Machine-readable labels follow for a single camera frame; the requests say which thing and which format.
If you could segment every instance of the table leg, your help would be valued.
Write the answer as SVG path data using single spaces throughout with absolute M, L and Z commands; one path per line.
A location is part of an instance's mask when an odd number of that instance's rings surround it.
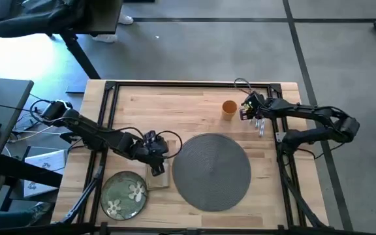
M 23 163 L 5 155 L 0 156 L 0 175 L 29 180 L 53 187 L 59 187 L 62 181 L 62 175 L 59 173 Z
M 78 37 L 70 31 L 64 31 L 60 33 L 60 36 L 65 41 L 68 50 L 75 57 L 77 62 L 81 65 L 89 79 L 101 79 L 92 65 L 91 61 L 86 56 L 85 52 L 78 43 Z M 66 93 L 84 93 L 85 85 L 80 86 L 68 86 Z

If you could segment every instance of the paper cup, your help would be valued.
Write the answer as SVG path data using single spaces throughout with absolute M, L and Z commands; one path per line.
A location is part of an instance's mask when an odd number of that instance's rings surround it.
M 230 121 L 238 109 L 238 105 L 234 101 L 225 101 L 221 107 L 221 118 Z

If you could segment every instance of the white flower pattern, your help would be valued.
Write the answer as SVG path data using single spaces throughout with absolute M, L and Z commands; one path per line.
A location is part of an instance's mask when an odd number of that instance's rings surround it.
M 142 199 L 142 193 L 144 193 L 144 186 L 140 181 L 137 182 L 137 187 L 134 185 L 130 185 L 129 189 L 132 191 L 132 193 L 129 194 L 130 199 L 135 199 L 136 202 L 140 202 Z
M 121 210 L 121 206 L 119 206 L 120 204 L 120 200 L 117 199 L 114 201 L 114 203 L 112 201 L 108 201 L 108 209 L 107 209 L 107 213 L 109 215 L 117 215 L 117 211 Z

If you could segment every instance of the green plate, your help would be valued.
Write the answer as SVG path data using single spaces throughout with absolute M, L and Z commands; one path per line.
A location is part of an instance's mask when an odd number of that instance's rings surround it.
M 146 189 L 146 182 L 138 174 L 118 172 L 102 187 L 101 208 L 111 219 L 131 219 L 146 205 Z

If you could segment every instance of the white shoe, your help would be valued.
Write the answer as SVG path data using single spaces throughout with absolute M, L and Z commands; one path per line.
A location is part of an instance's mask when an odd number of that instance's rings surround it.
M 118 23 L 123 24 L 123 25 L 133 24 L 133 18 L 121 13 L 120 17 L 118 18 Z
M 117 35 L 97 35 L 96 37 L 92 37 L 92 39 L 105 43 L 115 43 L 118 40 Z

